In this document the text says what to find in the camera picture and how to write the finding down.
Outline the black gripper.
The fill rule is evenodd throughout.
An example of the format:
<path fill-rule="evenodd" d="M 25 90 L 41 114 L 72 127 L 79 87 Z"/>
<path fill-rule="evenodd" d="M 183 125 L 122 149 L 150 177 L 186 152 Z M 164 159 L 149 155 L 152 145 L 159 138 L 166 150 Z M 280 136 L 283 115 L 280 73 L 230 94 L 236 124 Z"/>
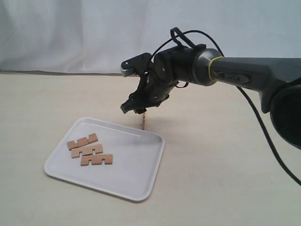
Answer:
<path fill-rule="evenodd" d="M 198 44 L 194 48 L 176 46 L 158 52 L 153 61 L 150 59 L 148 70 L 139 76 L 137 90 L 121 104 L 123 114 L 143 114 L 149 107 L 158 107 L 180 81 L 206 86 L 207 63 L 201 57 L 205 50 L 205 44 Z"/>

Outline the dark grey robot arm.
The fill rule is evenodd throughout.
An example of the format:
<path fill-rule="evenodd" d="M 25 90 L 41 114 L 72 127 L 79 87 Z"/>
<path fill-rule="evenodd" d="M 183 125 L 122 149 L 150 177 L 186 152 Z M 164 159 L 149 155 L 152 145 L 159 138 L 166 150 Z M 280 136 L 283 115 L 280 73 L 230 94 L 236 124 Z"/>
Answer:
<path fill-rule="evenodd" d="M 140 77 L 137 90 L 121 105 L 123 113 L 144 113 L 169 98 L 181 81 L 201 86 L 224 82 L 258 92 L 278 134 L 301 146 L 301 61 L 298 58 L 224 57 L 204 44 L 175 46 L 154 56 L 143 53 L 121 63 L 124 76 Z"/>

